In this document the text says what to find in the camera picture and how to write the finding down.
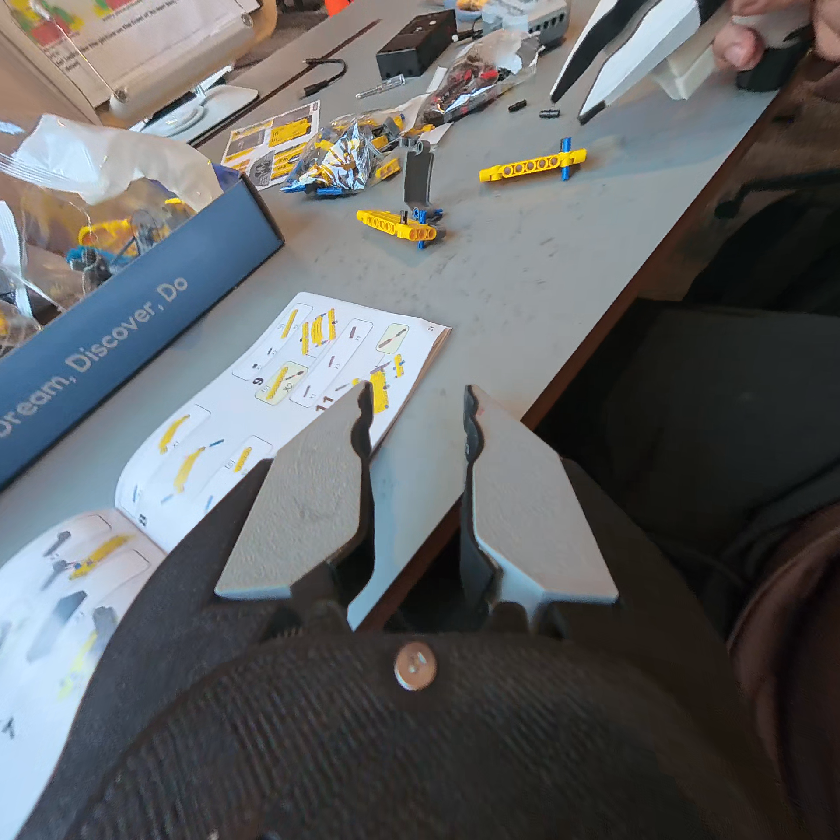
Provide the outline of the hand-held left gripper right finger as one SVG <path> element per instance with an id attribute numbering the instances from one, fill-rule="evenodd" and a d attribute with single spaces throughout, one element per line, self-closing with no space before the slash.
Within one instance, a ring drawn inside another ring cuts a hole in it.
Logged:
<path id="1" fill-rule="evenodd" d="M 477 385 L 464 393 L 459 573 L 466 602 L 540 618 L 554 603 L 612 606 L 618 589 L 561 457 Z"/>

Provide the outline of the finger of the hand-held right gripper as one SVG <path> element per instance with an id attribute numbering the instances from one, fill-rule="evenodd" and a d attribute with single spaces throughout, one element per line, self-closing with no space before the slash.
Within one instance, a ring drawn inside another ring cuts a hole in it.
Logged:
<path id="1" fill-rule="evenodd" d="M 607 106 L 639 81 L 700 27 L 700 10 L 694 1 L 659 1 L 633 16 L 620 38 L 610 44 L 586 100 L 581 125 L 593 120 Z"/>
<path id="2" fill-rule="evenodd" d="M 584 104 L 613 104 L 644 79 L 658 63 L 655 35 L 645 24 L 656 1 L 598 2 L 550 93 L 559 103 L 599 56 L 603 66 Z"/>

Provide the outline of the bag of black red pins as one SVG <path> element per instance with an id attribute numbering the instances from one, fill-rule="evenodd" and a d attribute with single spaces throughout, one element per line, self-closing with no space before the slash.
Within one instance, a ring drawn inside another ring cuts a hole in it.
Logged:
<path id="1" fill-rule="evenodd" d="M 478 38 L 426 97 L 415 125 L 437 128 L 483 109 L 534 74 L 541 48 L 538 35 L 520 30 Z"/>

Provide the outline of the yellow panel brick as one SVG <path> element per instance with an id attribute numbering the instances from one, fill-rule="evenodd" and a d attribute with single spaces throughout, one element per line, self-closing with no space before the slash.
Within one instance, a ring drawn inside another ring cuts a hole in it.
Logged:
<path id="1" fill-rule="evenodd" d="M 561 167 L 570 165 L 572 177 L 573 171 L 578 169 L 587 159 L 586 148 L 572 148 L 566 159 L 560 150 L 551 154 L 532 157 L 529 159 L 514 161 L 505 164 L 497 164 L 479 171 L 480 183 L 495 183 L 506 180 L 520 179 L 525 176 L 542 175 L 547 173 L 559 173 Z"/>

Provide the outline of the yellow grey brick assembly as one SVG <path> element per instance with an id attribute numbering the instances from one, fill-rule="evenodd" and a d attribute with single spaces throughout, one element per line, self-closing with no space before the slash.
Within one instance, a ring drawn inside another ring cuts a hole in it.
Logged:
<path id="1" fill-rule="evenodd" d="M 413 244 L 417 249 L 442 241 L 446 229 L 441 225 L 444 211 L 431 202 L 434 152 L 428 140 L 407 146 L 404 175 L 405 208 L 399 213 L 361 209 L 356 219 L 364 226 Z"/>

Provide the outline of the grey desk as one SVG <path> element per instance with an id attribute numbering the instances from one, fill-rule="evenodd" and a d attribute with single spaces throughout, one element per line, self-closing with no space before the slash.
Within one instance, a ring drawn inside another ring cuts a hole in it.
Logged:
<path id="1" fill-rule="evenodd" d="M 325 203 L 266 192 L 285 246 L 5 489 L 2 562 L 59 522 L 110 508 L 131 454 L 309 291 L 452 329 L 374 460 L 376 566 L 350 620 L 381 627 L 459 524 L 465 386 L 539 424 L 639 294 L 651 256 L 699 216 L 778 100 L 723 72 L 687 101 L 644 80 L 582 127 L 593 66 L 558 104 L 560 118 L 540 119 L 594 5 L 574 3 L 567 41 L 514 91 L 524 110 L 498 100 L 438 146 L 443 243 L 421 252 L 356 221 L 356 207 L 400 206 L 394 183 Z M 569 181 L 480 183 L 480 170 L 557 152 L 563 137 L 587 149 Z"/>

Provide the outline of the person's right hand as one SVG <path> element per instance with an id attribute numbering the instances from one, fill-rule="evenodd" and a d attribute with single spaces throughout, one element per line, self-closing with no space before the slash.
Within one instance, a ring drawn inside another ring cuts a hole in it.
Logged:
<path id="1" fill-rule="evenodd" d="M 835 65 L 839 62 L 839 2 L 838 1 L 731 1 L 733 17 L 754 17 L 783 8 L 805 5 L 811 12 L 816 54 Z M 764 46 L 761 37 L 736 24 L 732 19 L 718 33 L 713 54 L 721 68 L 750 70 L 760 62 Z"/>

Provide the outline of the grey hub brick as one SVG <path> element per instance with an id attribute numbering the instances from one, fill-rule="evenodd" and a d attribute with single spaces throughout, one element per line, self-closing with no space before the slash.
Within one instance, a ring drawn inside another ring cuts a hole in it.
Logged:
<path id="1" fill-rule="evenodd" d="M 539 37 L 541 46 L 561 44 L 569 27 L 567 1 L 489 1 L 481 9 L 483 34 L 497 29 L 521 31 Z"/>

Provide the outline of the instruction booklet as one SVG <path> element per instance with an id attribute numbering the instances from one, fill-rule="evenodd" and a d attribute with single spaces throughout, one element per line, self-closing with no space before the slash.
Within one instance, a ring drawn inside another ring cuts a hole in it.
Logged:
<path id="1" fill-rule="evenodd" d="M 34 810 L 105 647 L 177 543 L 361 381 L 372 385 L 377 446 L 450 331 L 299 293 L 143 442 L 113 508 L 62 522 L 2 566 L 2 838 Z"/>

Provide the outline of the blue robot kit box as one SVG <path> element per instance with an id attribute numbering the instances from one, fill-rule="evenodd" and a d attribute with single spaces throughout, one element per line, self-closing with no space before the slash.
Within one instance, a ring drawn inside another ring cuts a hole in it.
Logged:
<path id="1" fill-rule="evenodd" d="M 1 488 L 130 381 L 285 243 L 247 177 L 1 362 Z"/>

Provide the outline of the bag of yellow bricks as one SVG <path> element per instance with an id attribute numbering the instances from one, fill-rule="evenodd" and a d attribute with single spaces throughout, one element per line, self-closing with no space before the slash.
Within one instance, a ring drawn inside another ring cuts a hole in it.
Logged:
<path id="1" fill-rule="evenodd" d="M 417 122 L 408 107 L 344 115 L 305 144 L 280 189 L 342 197 L 404 173 L 410 159 L 435 147 L 448 130 Z"/>

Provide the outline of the yellow grey sticker sheet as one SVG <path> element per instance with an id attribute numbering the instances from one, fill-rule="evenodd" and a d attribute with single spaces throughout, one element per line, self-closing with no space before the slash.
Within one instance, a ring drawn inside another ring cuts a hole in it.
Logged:
<path id="1" fill-rule="evenodd" d="M 319 131 L 320 100 L 231 132 L 221 165 L 265 191 L 281 185 Z"/>

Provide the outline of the silver stand base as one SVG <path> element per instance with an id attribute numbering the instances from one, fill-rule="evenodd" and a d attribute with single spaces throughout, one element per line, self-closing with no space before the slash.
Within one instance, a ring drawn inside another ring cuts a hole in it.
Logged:
<path id="1" fill-rule="evenodd" d="M 258 96 L 253 88 L 218 83 L 203 92 L 187 92 L 130 130 L 190 144 L 242 112 Z"/>

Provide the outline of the heap of clear part bags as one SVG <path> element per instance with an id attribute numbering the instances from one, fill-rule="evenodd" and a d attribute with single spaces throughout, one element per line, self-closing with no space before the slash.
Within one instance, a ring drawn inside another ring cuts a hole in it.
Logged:
<path id="1" fill-rule="evenodd" d="M 187 144 L 54 114 L 2 123 L 1 170 L 2 356 L 224 194 Z"/>

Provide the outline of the printed instruction sheet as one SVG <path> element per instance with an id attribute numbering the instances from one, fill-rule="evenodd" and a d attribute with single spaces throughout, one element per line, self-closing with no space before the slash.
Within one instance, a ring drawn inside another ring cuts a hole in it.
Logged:
<path id="1" fill-rule="evenodd" d="M 256 42 L 263 2 L 1 2 L 17 49 L 93 108 L 175 98 Z"/>

